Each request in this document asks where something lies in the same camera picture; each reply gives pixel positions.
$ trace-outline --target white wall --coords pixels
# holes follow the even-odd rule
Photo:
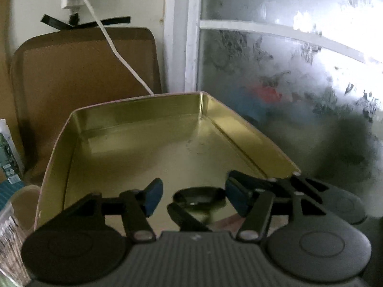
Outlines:
[[[163,79],[164,0],[89,0],[100,19],[131,16],[129,27],[146,27],[154,35],[158,64]],[[68,22],[69,11],[61,10],[61,0],[11,0],[9,52],[26,40],[57,31],[40,22],[44,14]],[[80,24],[93,21],[86,6],[80,10]]]

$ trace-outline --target gold tray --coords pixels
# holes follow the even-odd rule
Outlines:
[[[166,206],[180,189],[224,187],[231,169],[259,178],[299,169],[266,136],[207,93],[156,95],[74,111],[45,173],[36,227],[91,192],[116,197],[163,180],[164,194],[149,218],[154,231],[177,230]],[[229,202],[217,221],[235,210]],[[123,233],[121,219],[107,224]]]

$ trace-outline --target ribbed gray panel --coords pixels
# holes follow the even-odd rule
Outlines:
[[[32,282],[28,287],[52,285]],[[122,265],[82,287],[308,287],[275,269],[254,244],[227,232],[164,232],[153,244],[136,245]],[[366,287],[359,278],[326,287]]]

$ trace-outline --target white cable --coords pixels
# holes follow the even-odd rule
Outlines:
[[[137,74],[137,72],[134,71],[134,69],[126,62],[126,60],[124,58],[122,58],[122,56],[118,53],[116,47],[114,46],[114,43],[112,41],[112,39],[110,38],[107,30],[105,29],[104,25],[102,24],[102,22],[98,19],[96,13],[95,13],[95,10],[93,9],[92,5],[90,4],[90,2],[88,0],[83,0],[85,5],[87,6],[87,8],[89,9],[89,12],[91,13],[91,15],[93,16],[94,20],[96,21],[96,23],[98,24],[98,26],[100,27],[102,33],[104,34],[106,40],[108,41],[109,43],[109,46],[110,48],[112,49],[112,52],[116,55],[116,57],[122,62],[122,64],[128,68],[128,70],[133,74],[133,76],[137,79],[137,81],[139,81],[141,83],[141,85],[143,87],[145,87],[145,89],[148,91],[148,93],[150,95],[154,95],[154,93],[152,92],[152,90],[150,89],[150,87],[144,82],[144,80],[142,80],[140,78],[140,76]]]

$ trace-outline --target white window frame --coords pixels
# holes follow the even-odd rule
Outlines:
[[[188,93],[197,90],[199,42],[202,29],[253,32],[308,42],[365,64],[377,64],[379,71],[383,71],[383,64],[378,60],[316,33],[255,21],[201,20],[202,0],[187,0],[186,8],[185,2],[186,0],[166,0],[164,57],[170,93]],[[179,11],[187,14],[186,19],[175,11],[177,6],[181,6]]]

